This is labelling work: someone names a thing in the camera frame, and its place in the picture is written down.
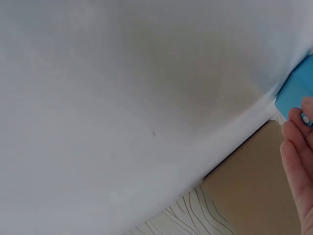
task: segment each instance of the patterned floor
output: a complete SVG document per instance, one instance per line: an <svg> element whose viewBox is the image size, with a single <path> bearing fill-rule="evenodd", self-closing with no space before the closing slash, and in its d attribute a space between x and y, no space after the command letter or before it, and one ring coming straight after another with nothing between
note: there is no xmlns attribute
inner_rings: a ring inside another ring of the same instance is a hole
<svg viewBox="0 0 313 235"><path fill-rule="evenodd" d="M281 125L286 119L277 112ZM123 235L233 235L212 199L196 187L155 217Z"/></svg>

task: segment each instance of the button on blue object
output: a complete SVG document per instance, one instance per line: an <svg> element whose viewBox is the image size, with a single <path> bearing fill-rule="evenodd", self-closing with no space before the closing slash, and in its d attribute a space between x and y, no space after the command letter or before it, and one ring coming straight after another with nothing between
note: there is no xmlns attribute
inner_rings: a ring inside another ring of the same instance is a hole
<svg viewBox="0 0 313 235"><path fill-rule="evenodd" d="M312 126L313 121L310 121L310 119L308 118L308 116L306 116L305 113L301 114L301 119L307 126Z"/></svg>
<svg viewBox="0 0 313 235"><path fill-rule="evenodd" d="M301 108L301 100L305 96L313 96L313 55L307 56L290 74L277 95L275 106L288 119L289 110ZM302 120L306 120L305 117L304 113L301 114Z"/></svg>

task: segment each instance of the fingernail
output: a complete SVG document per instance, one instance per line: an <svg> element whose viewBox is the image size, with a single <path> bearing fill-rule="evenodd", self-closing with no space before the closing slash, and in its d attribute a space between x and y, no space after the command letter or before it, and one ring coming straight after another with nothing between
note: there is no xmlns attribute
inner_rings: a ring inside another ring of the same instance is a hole
<svg viewBox="0 0 313 235"><path fill-rule="evenodd" d="M302 102L306 105L313 105L313 97L310 96L303 97Z"/></svg>

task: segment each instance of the blue object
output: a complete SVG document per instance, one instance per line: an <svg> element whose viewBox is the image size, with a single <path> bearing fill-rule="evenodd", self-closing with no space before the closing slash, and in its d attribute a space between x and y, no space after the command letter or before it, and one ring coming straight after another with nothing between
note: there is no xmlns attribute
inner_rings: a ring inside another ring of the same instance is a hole
<svg viewBox="0 0 313 235"><path fill-rule="evenodd" d="M293 107L301 108L302 97L313 96L313 55L307 56L290 74L277 95L275 106L287 119L288 112ZM303 122L312 126L304 113Z"/></svg>

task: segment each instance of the hand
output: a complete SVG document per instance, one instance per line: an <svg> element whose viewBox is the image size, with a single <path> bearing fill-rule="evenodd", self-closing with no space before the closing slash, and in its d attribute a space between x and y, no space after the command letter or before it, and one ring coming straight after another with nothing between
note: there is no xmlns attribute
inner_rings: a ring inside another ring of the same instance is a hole
<svg viewBox="0 0 313 235"><path fill-rule="evenodd" d="M280 146L283 166L301 222L301 234L313 235L313 127L300 115L313 120L313 97L305 97L302 110L293 108L282 126L285 141Z"/></svg>

